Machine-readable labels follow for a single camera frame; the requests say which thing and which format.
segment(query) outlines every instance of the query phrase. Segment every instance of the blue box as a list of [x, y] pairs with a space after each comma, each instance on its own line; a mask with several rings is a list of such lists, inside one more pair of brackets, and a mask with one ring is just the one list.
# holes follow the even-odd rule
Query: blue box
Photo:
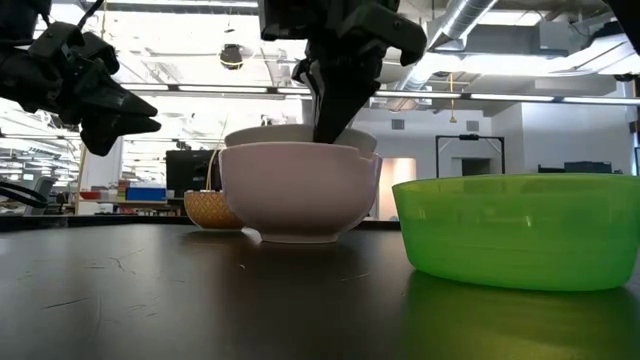
[[167, 201], [165, 188], [127, 188], [127, 201]]

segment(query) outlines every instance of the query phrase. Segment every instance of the computer monitor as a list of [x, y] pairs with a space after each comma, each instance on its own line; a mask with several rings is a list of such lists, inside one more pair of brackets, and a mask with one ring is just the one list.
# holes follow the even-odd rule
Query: computer monitor
[[[213, 150], [172, 150], [166, 152], [167, 190], [175, 197], [184, 197], [185, 191], [205, 190], [207, 170]], [[216, 160], [211, 169], [211, 190], [220, 191], [220, 165]]]

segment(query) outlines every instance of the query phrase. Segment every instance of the doorway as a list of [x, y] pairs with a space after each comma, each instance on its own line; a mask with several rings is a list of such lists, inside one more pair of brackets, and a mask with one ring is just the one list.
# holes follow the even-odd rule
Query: doorway
[[392, 187], [413, 180], [416, 180], [416, 159], [382, 159], [378, 196], [371, 216], [382, 221], [398, 221], [398, 211]]
[[491, 159], [461, 159], [462, 176], [491, 174]]

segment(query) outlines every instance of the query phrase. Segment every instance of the white ceramic bowl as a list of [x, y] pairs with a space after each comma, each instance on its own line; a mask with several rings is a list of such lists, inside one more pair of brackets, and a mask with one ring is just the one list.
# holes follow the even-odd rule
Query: white ceramic bowl
[[373, 206], [382, 160], [340, 145], [272, 142], [220, 154], [227, 204], [262, 240], [328, 243]]
[[[305, 124], [285, 124], [248, 128], [236, 131], [224, 138], [227, 147], [264, 142], [313, 142], [313, 126]], [[376, 151], [378, 141], [363, 131], [344, 129], [334, 143], [335, 145], [352, 146], [363, 153]]]

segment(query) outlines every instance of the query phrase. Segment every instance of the bowl rim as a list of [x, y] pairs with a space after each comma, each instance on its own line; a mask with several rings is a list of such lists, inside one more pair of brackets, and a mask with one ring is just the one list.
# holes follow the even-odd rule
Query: bowl rim
[[415, 185], [417, 183], [436, 183], [436, 182], [452, 182], [452, 181], [477, 181], [477, 180], [486, 180], [486, 179], [513, 179], [513, 178], [540, 178], [542, 180], [548, 180], [549, 178], [564, 178], [564, 179], [591, 179], [591, 180], [611, 180], [611, 179], [622, 179], [622, 180], [632, 180], [636, 179], [637, 176], [627, 175], [627, 174], [589, 174], [589, 173], [557, 173], [557, 174], [485, 174], [485, 175], [474, 175], [474, 176], [454, 176], [454, 177], [446, 177], [446, 178], [435, 178], [435, 179], [418, 179], [403, 182], [400, 184], [393, 185], [391, 188], [401, 189], [405, 186]]
[[367, 152], [362, 151], [356, 147], [348, 146], [348, 145], [336, 145], [336, 144], [325, 144], [325, 143], [314, 143], [314, 142], [305, 142], [305, 141], [272, 141], [272, 142], [258, 142], [258, 143], [248, 143], [242, 145], [230, 146], [222, 151], [221, 154], [229, 151], [235, 151], [240, 149], [252, 148], [252, 147], [278, 147], [278, 146], [301, 146], [301, 147], [317, 147], [317, 148], [329, 148], [336, 151], [349, 152], [350, 155], [355, 155], [359, 159], [367, 160], [367, 161], [376, 161], [377, 159], [382, 159], [380, 154], [377, 152]]
[[213, 194], [222, 194], [222, 193], [224, 193], [224, 191], [222, 191], [222, 190], [221, 191], [216, 191], [216, 190], [186, 190], [184, 192], [185, 195], [186, 194], [202, 194], [202, 193], [205, 193], [205, 194], [211, 194], [211, 193], [213, 193]]
[[[280, 124], [280, 125], [272, 125], [272, 126], [252, 126], [252, 127], [236, 130], [236, 131], [234, 131], [234, 132], [232, 132], [230, 134], [227, 134], [224, 138], [225, 138], [225, 142], [226, 142], [226, 139], [229, 136], [232, 136], [232, 135], [236, 135], [236, 134], [243, 133], [243, 132], [263, 130], [263, 129], [265, 129], [264, 131], [273, 131], [273, 129], [275, 129], [275, 128], [280, 128], [280, 129], [282, 129], [282, 128], [311, 128], [311, 129], [313, 129], [314, 125], [311, 125], [311, 124]], [[358, 130], [358, 129], [354, 129], [354, 128], [345, 128], [344, 131], [366, 135], [367, 137], [371, 137], [371, 138], [377, 140], [377, 138], [373, 134], [368, 133], [368, 132], [363, 131], [363, 130]]]

